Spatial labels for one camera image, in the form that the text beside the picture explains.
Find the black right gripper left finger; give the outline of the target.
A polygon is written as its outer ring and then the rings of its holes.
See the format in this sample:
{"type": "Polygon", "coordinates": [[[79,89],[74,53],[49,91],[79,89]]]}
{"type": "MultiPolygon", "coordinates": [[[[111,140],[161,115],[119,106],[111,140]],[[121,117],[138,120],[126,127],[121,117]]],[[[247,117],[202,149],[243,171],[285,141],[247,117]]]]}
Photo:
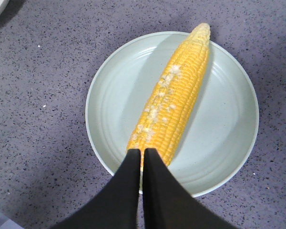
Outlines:
{"type": "Polygon", "coordinates": [[[135,229],[141,152],[131,149],[107,185],[54,229],[135,229]]]}

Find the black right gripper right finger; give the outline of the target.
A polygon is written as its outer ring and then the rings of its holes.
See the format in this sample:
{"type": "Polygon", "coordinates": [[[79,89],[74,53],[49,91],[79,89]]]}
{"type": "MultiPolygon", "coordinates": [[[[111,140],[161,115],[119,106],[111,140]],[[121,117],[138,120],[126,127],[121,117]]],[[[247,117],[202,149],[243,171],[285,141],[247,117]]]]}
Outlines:
{"type": "Polygon", "coordinates": [[[156,149],[144,152],[143,209],[147,229],[232,229],[180,185],[156,149]]]}

